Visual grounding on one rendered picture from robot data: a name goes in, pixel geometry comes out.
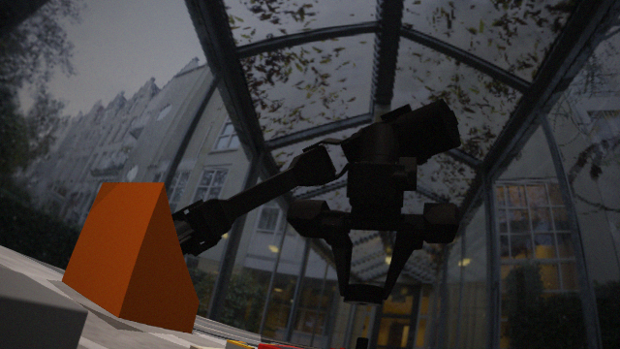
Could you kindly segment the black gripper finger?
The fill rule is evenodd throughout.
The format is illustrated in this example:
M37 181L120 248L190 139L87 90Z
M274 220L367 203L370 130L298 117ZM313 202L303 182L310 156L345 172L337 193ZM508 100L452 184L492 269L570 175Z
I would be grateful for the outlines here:
M326 244L331 246L336 263L339 292L344 297L346 285L350 281L353 243L342 225L319 224L318 232L323 236Z
M425 230L422 228L397 227L396 240L387 272L386 284L384 286L383 300L387 300L399 274L413 251L422 249L424 237Z

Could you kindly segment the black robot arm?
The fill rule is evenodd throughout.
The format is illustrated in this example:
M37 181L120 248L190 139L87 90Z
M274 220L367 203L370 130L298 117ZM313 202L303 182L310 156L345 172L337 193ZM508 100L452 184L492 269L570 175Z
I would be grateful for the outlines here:
M326 138L304 149L283 172L226 200L201 199L171 215L182 254L197 257L217 245L237 217L297 186L324 185L348 171L347 198L394 199L403 207L404 191L417 190L417 166L461 145L453 110L443 99L412 111L406 104L381 115L346 140ZM348 164L340 174L320 143L341 144ZM358 162L368 155L390 156L398 163ZM185 215L184 211L189 213ZM203 242L200 244L201 242Z

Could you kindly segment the black rubber tyre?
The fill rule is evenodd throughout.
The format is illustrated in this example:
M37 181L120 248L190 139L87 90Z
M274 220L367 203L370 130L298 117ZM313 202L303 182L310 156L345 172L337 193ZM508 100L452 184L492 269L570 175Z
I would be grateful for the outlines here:
M368 284L348 284L343 302L355 305L380 306L384 296L384 288Z

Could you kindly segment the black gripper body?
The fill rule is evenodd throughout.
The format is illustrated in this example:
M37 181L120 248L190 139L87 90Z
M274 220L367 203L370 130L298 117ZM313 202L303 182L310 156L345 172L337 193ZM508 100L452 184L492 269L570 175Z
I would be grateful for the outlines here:
M454 203L424 203L423 214L401 214L394 199L351 198L351 212L330 210L324 200L296 199L289 206L286 220L300 236L323 238L319 224L342 225L351 230L395 231L397 227L422 228L426 243L452 242L459 228L459 209Z

